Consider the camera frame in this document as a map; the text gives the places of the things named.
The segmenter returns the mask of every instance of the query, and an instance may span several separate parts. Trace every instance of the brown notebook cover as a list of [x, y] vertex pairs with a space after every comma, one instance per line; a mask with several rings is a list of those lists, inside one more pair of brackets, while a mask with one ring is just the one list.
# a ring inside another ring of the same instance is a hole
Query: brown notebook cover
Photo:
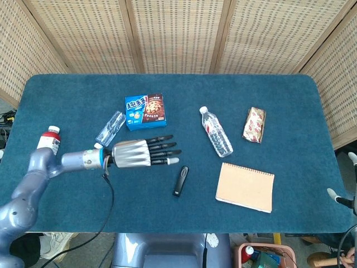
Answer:
[[274, 174], [222, 163], [216, 199], [259, 211], [272, 211]]

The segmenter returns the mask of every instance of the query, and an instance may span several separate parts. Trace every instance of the white sneaker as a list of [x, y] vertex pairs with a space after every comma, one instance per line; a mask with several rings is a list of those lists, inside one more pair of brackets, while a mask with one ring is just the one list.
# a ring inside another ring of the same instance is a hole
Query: white sneaker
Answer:
[[[51, 237], [49, 248], [46, 253], [41, 254], [42, 259], [51, 259], [63, 250], [69, 249], [69, 242], [76, 237], [78, 233], [44, 233], [44, 235]], [[63, 253], [54, 259], [55, 262], [61, 262], [67, 253]]]

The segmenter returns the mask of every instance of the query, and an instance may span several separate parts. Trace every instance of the woven screen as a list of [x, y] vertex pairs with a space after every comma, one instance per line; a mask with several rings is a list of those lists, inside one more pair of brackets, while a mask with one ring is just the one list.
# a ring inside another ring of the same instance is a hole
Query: woven screen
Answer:
[[237, 1], [219, 73], [291, 73], [341, 11], [341, 0]]
[[64, 73], [65, 66], [14, 0], [0, 1], [0, 95], [18, 106], [34, 74]]
[[146, 73], [208, 73], [223, 0], [132, 5]]
[[357, 6], [302, 69], [317, 83], [335, 148], [357, 139]]
[[136, 72], [118, 0], [25, 2], [73, 72]]

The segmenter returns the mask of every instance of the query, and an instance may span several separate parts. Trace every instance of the bottle cap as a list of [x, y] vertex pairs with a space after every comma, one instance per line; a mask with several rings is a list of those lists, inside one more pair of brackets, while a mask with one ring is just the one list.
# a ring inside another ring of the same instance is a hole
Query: bottle cap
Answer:
[[207, 111], [208, 111], [208, 109], [207, 109], [206, 106], [202, 106], [202, 107], [200, 108], [200, 113], [201, 113], [201, 114], [204, 114], [204, 113], [207, 112]]
[[49, 131], [53, 131], [58, 134], [58, 133], [60, 133], [60, 128], [56, 127], [56, 126], [49, 126]]
[[95, 145], [94, 145], [94, 148], [101, 149], [101, 148], [103, 148], [103, 146], [96, 142]]
[[252, 255], [254, 253], [254, 248], [252, 246], [247, 246], [245, 251], [248, 255]]

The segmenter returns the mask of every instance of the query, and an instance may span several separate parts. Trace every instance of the pink basket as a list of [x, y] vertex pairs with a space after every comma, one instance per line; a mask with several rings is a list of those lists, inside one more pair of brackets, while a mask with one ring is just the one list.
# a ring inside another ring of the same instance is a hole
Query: pink basket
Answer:
[[242, 249], [245, 246], [252, 246], [256, 250], [268, 248], [271, 251], [283, 255], [281, 257], [280, 268], [297, 268], [294, 262], [296, 262], [294, 250], [288, 246], [281, 246], [275, 244], [263, 244], [263, 243], [244, 243], [234, 249], [234, 268], [242, 268]]

